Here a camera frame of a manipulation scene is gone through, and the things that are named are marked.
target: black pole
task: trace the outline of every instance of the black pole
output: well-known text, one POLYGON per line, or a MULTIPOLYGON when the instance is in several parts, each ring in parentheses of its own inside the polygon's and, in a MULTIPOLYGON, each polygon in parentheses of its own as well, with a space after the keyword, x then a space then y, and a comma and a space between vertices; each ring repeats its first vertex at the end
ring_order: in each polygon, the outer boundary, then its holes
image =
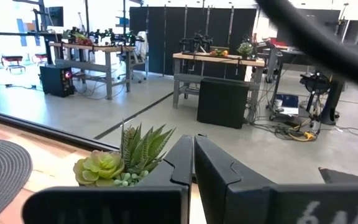
POLYGON ((122 1, 124 2, 124 4, 123 4, 124 5, 124 10, 123 10, 123 12, 124 12, 124 33, 123 34, 126 34, 126 30, 127 30, 127 14, 126 14, 126 10, 125 10, 126 0, 122 0, 122 1))
POLYGON ((88 0, 85 0, 85 19, 86 19, 86 36, 90 36, 90 12, 88 8, 88 0))

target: round rug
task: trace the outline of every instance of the round rug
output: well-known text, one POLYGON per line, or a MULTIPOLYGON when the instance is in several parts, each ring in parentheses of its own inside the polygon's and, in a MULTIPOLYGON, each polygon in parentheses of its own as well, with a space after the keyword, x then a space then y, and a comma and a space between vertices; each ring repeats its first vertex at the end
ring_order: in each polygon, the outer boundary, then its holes
POLYGON ((30 154, 15 143, 0 140, 0 213, 23 188, 31 171, 30 154))

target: workbench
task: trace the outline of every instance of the workbench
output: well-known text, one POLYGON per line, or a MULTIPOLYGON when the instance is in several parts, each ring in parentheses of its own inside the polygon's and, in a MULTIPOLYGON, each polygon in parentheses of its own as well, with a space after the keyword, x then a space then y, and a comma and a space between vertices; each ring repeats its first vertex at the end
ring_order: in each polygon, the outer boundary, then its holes
MULTIPOLYGON (((260 90, 260 83, 262 81, 262 71, 265 67, 264 60, 239 60, 237 55, 229 55, 230 58, 223 58, 223 57, 210 57, 205 56, 202 53, 197 53, 194 55, 189 54, 182 54, 176 53, 173 54, 173 63, 174 63, 174 85, 173 85, 173 108, 178 108, 179 96, 183 93, 185 94, 185 98, 187 98, 188 94, 191 95, 199 95, 198 90, 189 89, 190 83, 200 84, 202 79, 205 78, 201 72, 201 75, 191 75, 191 74, 184 74, 180 73, 180 64, 181 60, 196 60, 202 62, 216 62, 216 63, 228 63, 240 66, 253 66, 256 67, 256 72, 254 75, 254 80, 252 82, 246 82, 249 84, 249 90, 251 91, 251 100, 250 104, 256 106, 259 97, 259 90, 260 90)), ((247 122, 253 122, 255 118, 255 110, 249 110, 249 114, 247 116, 247 122)))
POLYGON ((112 100, 112 87, 117 85, 126 84, 127 92, 131 91, 131 53, 134 52, 135 47, 110 47, 110 46, 87 46, 87 45, 78 45, 78 44, 66 44, 66 43, 55 43, 49 42, 49 46, 53 47, 55 50, 55 63, 60 65, 65 65, 67 67, 79 68, 82 70, 104 72, 106 73, 106 79, 101 80, 100 78, 95 80, 93 77, 86 77, 87 80, 93 80, 97 82, 104 82, 106 84, 106 93, 107 100, 112 100), (80 61, 75 61, 71 58, 71 54, 68 54, 68 58, 64 59, 62 54, 62 48, 77 49, 80 51, 80 61), (84 60, 84 50, 91 50, 93 52, 102 51, 105 54, 106 64, 98 65, 84 60), (113 83, 111 76, 111 53, 113 52, 127 52, 129 57, 126 57, 126 78, 121 82, 113 83))

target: desktop computer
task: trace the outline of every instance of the desktop computer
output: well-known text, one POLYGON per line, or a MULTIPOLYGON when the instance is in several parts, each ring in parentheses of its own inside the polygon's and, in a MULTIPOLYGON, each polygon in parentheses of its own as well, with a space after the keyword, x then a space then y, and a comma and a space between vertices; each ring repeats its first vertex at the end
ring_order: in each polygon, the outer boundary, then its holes
POLYGON ((45 94, 66 97, 74 94, 71 67, 47 65, 40 67, 40 78, 45 94))

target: black room divider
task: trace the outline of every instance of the black room divider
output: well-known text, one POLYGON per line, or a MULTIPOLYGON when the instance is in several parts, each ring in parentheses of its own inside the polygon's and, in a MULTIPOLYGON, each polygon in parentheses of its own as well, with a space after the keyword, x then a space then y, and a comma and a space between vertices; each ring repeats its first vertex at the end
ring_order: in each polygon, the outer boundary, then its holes
MULTIPOLYGON (((236 49, 242 37, 252 36, 255 16, 256 9, 132 7, 130 29, 134 32, 148 29, 149 71, 173 75, 172 54, 181 51, 179 41, 182 38, 192 38, 197 32, 207 33, 214 40, 213 46, 229 47, 230 54, 237 54, 236 49)), ((196 63, 195 71, 190 73, 200 75, 201 67, 200 62, 196 63)), ((205 76, 219 78, 226 76, 226 78, 244 80, 244 68, 239 70, 239 75, 235 75, 235 72, 235 65, 204 64, 205 76)))

